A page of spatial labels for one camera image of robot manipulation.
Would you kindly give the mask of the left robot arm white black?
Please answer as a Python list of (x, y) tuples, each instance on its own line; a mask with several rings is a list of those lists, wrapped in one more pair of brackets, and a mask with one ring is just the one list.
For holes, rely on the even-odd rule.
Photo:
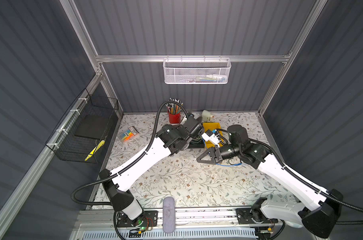
[[(163, 102), (157, 110), (151, 138), (144, 149), (121, 166), (111, 171), (107, 169), (101, 171), (99, 180), (76, 188), (71, 194), (72, 201), (86, 206), (111, 206), (115, 212), (125, 214), (134, 225), (138, 226), (144, 218), (144, 210), (130, 192), (130, 187), (153, 165), (164, 158), (186, 150), (191, 140), (203, 133), (202, 118), (195, 118), (184, 107), (181, 108), (186, 117), (184, 124), (167, 124), (159, 130), (157, 127), (161, 110), (172, 102), (172, 100)], [(108, 202), (82, 201), (76, 197), (79, 191), (99, 184), (103, 185), (109, 199)]]

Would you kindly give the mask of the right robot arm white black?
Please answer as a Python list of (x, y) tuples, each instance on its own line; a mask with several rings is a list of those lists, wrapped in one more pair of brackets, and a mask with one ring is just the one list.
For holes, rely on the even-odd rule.
[(297, 198), (295, 204), (272, 202), (266, 197), (259, 198), (250, 211), (254, 222), (279, 219), (292, 226), (305, 227), (323, 239), (330, 236), (336, 225), (363, 225), (363, 220), (339, 221), (342, 207), (361, 213), (363, 208), (344, 202), (339, 191), (329, 191), (297, 173), (281, 160), (271, 146), (249, 138), (244, 127), (232, 125), (225, 133), (228, 134), (228, 140), (223, 146), (219, 146), (219, 130), (208, 130), (201, 135), (203, 140), (212, 142), (214, 146), (197, 158), (199, 163), (218, 165), (224, 160), (237, 157), (241, 163), (273, 178)]

